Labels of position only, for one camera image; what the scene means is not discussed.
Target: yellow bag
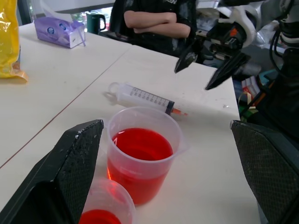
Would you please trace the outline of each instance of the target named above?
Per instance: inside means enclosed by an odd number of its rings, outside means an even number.
[[[17,0],[0,0],[0,78],[21,77],[19,25],[16,17]]]

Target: green mug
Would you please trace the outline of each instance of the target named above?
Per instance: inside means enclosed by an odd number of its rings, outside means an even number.
[[[87,15],[87,32],[92,34],[99,34],[102,30],[106,29],[106,19],[105,16],[99,14],[96,11],[90,11],[86,13]],[[104,27],[100,27],[100,20],[103,20]]]

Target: box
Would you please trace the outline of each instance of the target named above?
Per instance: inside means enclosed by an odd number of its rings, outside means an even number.
[[[257,94],[260,92],[260,88],[258,87],[256,78],[254,76],[251,76],[250,78],[247,78],[242,81],[242,89],[244,92],[250,94],[251,100],[253,100],[254,97],[256,97]]]
[[[84,24],[67,22],[54,17],[41,17],[34,22],[37,38],[67,48],[85,42]]]

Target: crossed arms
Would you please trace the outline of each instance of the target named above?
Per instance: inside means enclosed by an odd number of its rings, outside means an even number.
[[[147,13],[126,11],[125,23],[137,34],[151,32],[171,38],[187,38],[191,28],[177,22],[175,13]]]

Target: plastic bag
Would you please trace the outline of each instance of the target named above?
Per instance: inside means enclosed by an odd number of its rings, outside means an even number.
[[[277,26],[279,26],[279,23],[277,21],[273,21],[272,23],[264,26],[260,31],[256,33],[256,38],[254,39],[252,44],[262,49],[266,48],[268,44],[270,44]]]
[[[17,0],[0,0],[0,78],[27,75],[20,70],[19,25],[16,17]]]
[[[205,15],[199,15],[196,19],[197,29],[210,31],[217,23],[218,18],[209,17]]]

